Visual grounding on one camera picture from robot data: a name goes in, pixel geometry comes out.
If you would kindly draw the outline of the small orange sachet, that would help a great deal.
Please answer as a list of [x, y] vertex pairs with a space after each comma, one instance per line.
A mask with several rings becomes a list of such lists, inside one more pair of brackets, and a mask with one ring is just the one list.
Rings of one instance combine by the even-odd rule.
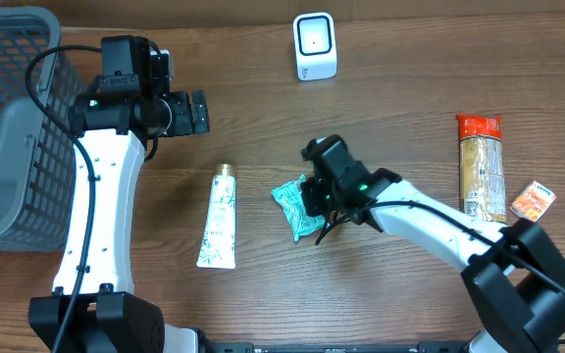
[[537, 222], [555, 199], [552, 190], [534, 180], [514, 199], [509, 209], [520, 218]]

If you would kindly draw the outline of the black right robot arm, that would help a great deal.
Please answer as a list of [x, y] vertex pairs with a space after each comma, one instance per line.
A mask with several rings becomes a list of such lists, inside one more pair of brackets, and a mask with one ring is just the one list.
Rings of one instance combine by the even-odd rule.
[[469, 352], [544, 352], [565, 333], [565, 258], [537, 224], [480, 221], [401, 176], [362, 166], [316, 168], [301, 184], [311, 216], [403, 236], [453, 267], [483, 324]]

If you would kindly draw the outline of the orange long noodle packet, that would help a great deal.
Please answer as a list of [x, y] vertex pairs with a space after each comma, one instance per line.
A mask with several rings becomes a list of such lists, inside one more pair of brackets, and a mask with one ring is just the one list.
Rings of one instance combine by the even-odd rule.
[[505, 223], [502, 118], [457, 114], [460, 208], [482, 221]]

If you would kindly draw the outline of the white tube with gold cap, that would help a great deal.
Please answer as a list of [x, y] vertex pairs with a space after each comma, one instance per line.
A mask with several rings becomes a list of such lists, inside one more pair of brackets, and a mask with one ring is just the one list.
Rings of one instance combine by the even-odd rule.
[[234, 166], [221, 164], [212, 178], [204, 234], [196, 261], [202, 269], [235, 268], [236, 178]]

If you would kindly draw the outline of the teal snack packet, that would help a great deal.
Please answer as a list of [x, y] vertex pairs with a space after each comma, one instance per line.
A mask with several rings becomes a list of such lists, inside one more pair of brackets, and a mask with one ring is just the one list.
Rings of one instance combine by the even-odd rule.
[[306, 175], [301, 175], [297, 180], [288, 181], [272, 190], [272, 196], [282, 207], [291, 228], [294, 242], [298, 242], [301, 237], [312, 234], [326, 224], [323, 216], [311, 217], [307, 214], [301, 191], [301, 184], [306, 180]]

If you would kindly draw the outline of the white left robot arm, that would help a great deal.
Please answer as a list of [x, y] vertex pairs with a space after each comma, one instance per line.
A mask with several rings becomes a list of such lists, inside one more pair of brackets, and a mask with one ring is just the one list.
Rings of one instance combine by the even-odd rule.
[[53, 352], [208, 351], [201, 330], [166, 324], [135, 295], [130, 263], [146, 144], [208, 132], [203, 91], [83, 93], [69, 121], [77, 174], [65, 254], [51, 295], [30, 301], [30, 327]]

